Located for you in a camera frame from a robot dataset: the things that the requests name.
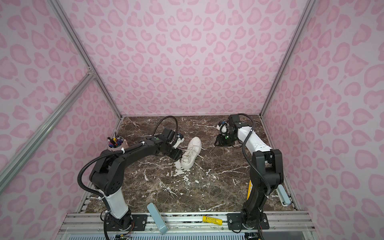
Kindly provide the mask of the white shoelace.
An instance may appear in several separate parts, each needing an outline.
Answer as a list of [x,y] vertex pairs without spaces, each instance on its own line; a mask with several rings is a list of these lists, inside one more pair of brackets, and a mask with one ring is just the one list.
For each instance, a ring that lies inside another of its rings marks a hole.
[[201,159],[204,159],[203,156],[200,155],[201,150],[206,150],[200,145],[191,145],[191,148],[182,149],[182,153],[195,153]]

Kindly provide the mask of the white knit sneaker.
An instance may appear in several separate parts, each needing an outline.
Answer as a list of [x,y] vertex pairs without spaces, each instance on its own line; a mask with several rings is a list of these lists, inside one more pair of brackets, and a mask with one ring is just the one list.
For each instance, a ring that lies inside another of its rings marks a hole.
[[[191,148],[191,145],[202,146],[201,139],[199,137],[192,138],[190,140],[187,148]],[[198,156],[195,153],[184,153],[181,160],[180,160],[181,168],[186,169],[186,170],[190,169],[194,165],[197,157]]]

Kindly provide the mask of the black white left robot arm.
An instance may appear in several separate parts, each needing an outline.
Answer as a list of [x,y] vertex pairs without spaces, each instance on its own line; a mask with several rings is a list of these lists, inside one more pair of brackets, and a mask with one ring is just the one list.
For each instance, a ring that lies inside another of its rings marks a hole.
[[89,191],[97,195],[106,207],[103,220],[105,232],[131,231],[135,228],[132,211],[123,194],[126,172],[138,161],[159,154],[177,161],[181,159],[183,152],[169,141],[153,137],[127,149],[103,151],[83,167],[83,171],[92,169],[89,180],[95,188]]

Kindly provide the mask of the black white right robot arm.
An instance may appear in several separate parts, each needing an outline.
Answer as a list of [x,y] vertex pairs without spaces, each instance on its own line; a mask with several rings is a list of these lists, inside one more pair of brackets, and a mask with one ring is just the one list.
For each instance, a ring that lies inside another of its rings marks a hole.
[[230,217],[229,228],[268,230],[270,228],[264,207],[270,194],[284,182],[282,153],[272,149],[253,131],[252,127],[231,127],[217,125],[219,134],[215,145],[230,147],[236,140],[242,143],[242,152],[250,168],[250,184],[247,200],[244,202],[239,218]]

